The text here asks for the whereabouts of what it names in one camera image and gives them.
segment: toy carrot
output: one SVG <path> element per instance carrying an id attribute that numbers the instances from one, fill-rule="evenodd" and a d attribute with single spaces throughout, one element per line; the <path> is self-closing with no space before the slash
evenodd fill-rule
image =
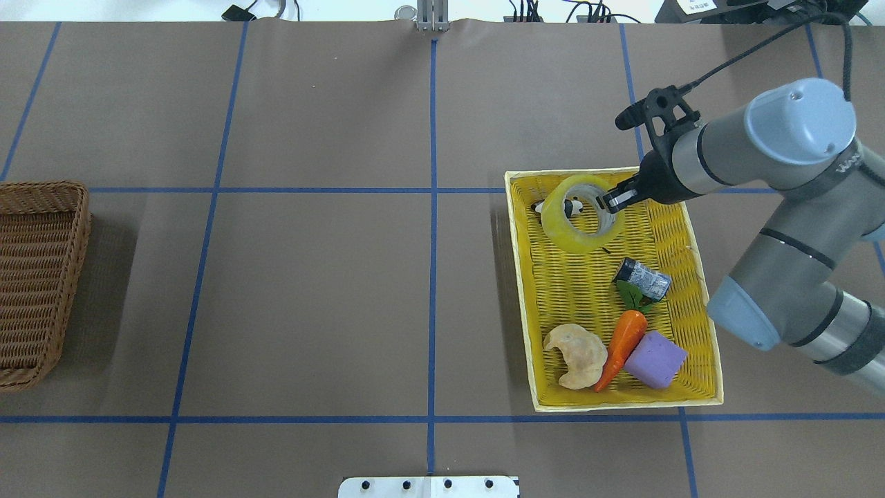
<path id="1" fill-rule="evenodd" d="M 635 285 L 629 284 L 622 280 L 615 282 L 624 303 L 627 305 L 627 311 L 621 314 L 618 325 L 614 328 L 612 334 L 612 342 L 609 343 L 608 359 L 605 360 L 603 366 L 603 375 L 599 381 L 593 386 L 593 390 L 599 393 L 618 375 L 620 369 L 624 367 L 624 362 L 636 349 L 636 345 L 645 335 L 645 329 L 648 328 L 649 322 L 645 318 L 645 311 L 653 303 L 643 306 L 643 294 Z"/>

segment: yellow basket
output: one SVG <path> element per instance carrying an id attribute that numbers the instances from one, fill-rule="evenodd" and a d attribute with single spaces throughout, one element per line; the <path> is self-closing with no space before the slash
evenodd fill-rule
<path id="1" fill-rule="evenodd" d="M 707 317 L 704 270 L 683 203 L 642 202 L 622 211 L 625 229 L 609 245 L 590 254 L 559 250 L 544 235 L 532 205 L 544 200 L 568 176 L 590 173 L 614 185 L 635 167 L 590 170 L 508 171 L 504 176 L 528 383 L 536 411 L 564 412 L 722 404 L 722 368 L 716 330 Z M 596 231 L 594 215 L 572 219 L 579 229 Z M 558 350 L 544 351 L 543 340 L 557 325 L 578 323 L 607 345 L 624 304 L 612 278 L 621 259 L 630 257 L 673 278 L 664 300 L 647 314 L 649 330 L 659 331 L 689 356 L 670 387 L 651 389 L 621 371 L 601 393 L 574 391 L 558 384 L 566 363 Z"/>

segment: orange carrot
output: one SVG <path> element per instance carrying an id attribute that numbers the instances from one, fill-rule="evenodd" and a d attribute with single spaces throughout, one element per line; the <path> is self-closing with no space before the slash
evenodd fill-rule
<path id="1" fill-rule="evenodd" d="M 609 357 L 603 366 L 603 375 L 599 382 L 593 386 L 593 390 L 599 393 L 618 375 L 624 362 L 636 349 L 636 345 L 645 335 L 645 329 L 649 326 L 645 315 L 635 309 L 628 309 L 620 316 L 618 325 L 612 334 L 612 342 L 609 343 Z"/>

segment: light blue joint cap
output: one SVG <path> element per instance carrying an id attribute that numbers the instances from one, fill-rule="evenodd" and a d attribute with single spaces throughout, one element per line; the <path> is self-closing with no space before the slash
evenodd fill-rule
<path id="1" fill-rule="evenodd" d="M 878 229 L 873 230 L 870 233 L 861 237 L 860 240 L 865 240 L 866 242 L 875 242 L 877 240 L 885 240 L 885 223 L 883 223 L 882 226 L 880 226 Z"/>
<path id="2" fill-rule="evenodd" d="M 820 78 L 805 78 L 754 98 L 743 125 L 750 141 L 766 156 L 807 166 L 831 160 L 854 139 L 854 105 L 842 89 Z"/>
<path id="3" fill-rule="evenodd" d="M 756 301 L 730 276 L 722 280 L 707 304 L 707 313 L 716 324 L 762 351 L 781 342 L 780 334 Z"/>

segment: metal clamp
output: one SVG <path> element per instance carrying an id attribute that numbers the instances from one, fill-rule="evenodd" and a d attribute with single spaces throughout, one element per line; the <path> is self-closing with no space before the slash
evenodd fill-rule
<path id="1" fill-rule="evenodd" d="M 418 0 L 415 26 L 419 31 L 449 31 L 449 1 Z"/>

